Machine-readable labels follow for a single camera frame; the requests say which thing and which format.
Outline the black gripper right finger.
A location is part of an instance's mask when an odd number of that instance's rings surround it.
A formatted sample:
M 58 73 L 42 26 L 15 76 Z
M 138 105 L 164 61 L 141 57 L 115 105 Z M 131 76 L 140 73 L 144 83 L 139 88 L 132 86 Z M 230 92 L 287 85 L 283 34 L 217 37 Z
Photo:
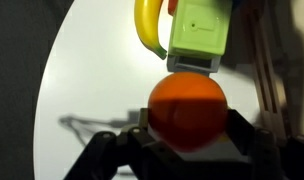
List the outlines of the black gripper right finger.
M 254 127 L 238 111 L 229 109 L 225 132 L 249 158 L 251 180 L 283 180 L 279 148 L 271 131 Z

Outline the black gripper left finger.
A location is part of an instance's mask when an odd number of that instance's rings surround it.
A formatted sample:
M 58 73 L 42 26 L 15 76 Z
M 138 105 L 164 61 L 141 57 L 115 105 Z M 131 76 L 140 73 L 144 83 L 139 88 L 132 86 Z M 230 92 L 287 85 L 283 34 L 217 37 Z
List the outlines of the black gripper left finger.
M 119 135 L 111 131 L 95 133 L 64 180 L 112 180 L 122 166 L 129 166 L 138 180 L 144 180 L 142 150 L 152 141 L 147 120 L 148 109 L 141 108 L 138 122 L 125 125 Z

